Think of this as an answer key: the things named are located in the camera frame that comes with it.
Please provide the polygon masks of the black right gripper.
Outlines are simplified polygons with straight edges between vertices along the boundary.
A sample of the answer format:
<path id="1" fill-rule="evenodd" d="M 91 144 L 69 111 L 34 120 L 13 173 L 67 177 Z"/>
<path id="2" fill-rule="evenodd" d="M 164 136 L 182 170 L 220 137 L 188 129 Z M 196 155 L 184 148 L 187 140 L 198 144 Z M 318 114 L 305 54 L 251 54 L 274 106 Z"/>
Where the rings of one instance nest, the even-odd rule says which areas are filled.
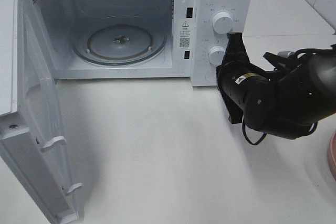
<path id="1" fill-rule="evenodd" d="M 229 113 L 231 124 L 242 123 L 245 108 L 275 107 L 275 85 L 265 71 L 250 63 L 239 32 L 227 34 L 228 44 L 217 67 L 217 86 Z"/>

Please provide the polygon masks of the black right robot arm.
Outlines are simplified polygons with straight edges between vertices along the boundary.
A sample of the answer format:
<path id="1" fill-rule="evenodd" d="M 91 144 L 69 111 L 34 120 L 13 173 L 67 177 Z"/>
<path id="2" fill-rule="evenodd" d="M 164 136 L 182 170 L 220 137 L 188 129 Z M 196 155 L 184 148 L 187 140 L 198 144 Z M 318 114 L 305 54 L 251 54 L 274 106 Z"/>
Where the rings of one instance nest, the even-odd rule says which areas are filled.
<path id="1" fill-rule="evenodd" d="M 229 33 L 217 87 L 232 124 L 289 140 L 312 134 L 335 114 L 335 45 L 266 52 L 266 71 L 252 64 L 241 33 Z"/>

